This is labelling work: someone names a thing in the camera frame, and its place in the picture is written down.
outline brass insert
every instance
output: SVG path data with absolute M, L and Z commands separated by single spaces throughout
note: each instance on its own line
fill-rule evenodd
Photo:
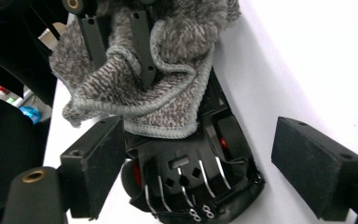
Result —
M 43 179 L 46 175 L 46 172 L 43 170 L 37 170 L 29 173 L 28 175 L 25 175 L 22 177 L 22 182 L 31 184 L 34 182 L 37 182 L 41 179 Z
M 66 3 L 70 8 L 77 9 L 79 7 L 78 0 L 66 0 Z

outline blue object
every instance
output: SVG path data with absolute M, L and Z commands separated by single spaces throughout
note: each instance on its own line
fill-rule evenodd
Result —
M 20 107 L 20 111 L 22 112 L 22 114 L 29 117 L 34 124 L 39 122 L 39 120 L 42 118 L 42 116 L 40 116 L 39 111 L 31 106 L 22 106 Z

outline black foam block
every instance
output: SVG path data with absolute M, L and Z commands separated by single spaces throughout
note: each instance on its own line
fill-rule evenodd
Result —
M 278 118 L 271 158 L 317 218 L 346 219 L 357 154 L 306 123 Z

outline white table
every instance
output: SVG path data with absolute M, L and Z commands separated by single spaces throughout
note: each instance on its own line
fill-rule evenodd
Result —
M 232 223 L 330 223 L 316 218 L 270 155 L 279 116 L 358 153 L 358 1 L 241 0 L 241 11 L 237 26 L 221 35 L 214 69 L 267 185 Z M 61 116 L 68 100 L 59 82 L 45 165 L 58 167 L 60 154 L 96 121 L 72 128 Z M 158 223 L 129 199 L 117 181 L 94 223 Z M 355 218 L 350 212 L 345 223 Z

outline red component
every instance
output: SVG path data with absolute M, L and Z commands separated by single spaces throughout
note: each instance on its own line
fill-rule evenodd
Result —
M 141 180 L 141 168 L 139 166 L 139 162 L 136 161 L 134 164 L 133 164 L 133 175 L 135 177 L 135 181 L 136 183 L 138 184 L 139 188 L 141 187 L 142 185 L 142 180 Z
M 6 95 L 8 94 L 8 90 L 0 86 L 0 94 Z
M 224 138 L 220 138 L 220 146 L 222 146 L 222 148 L 227 149 L 227 142 Z

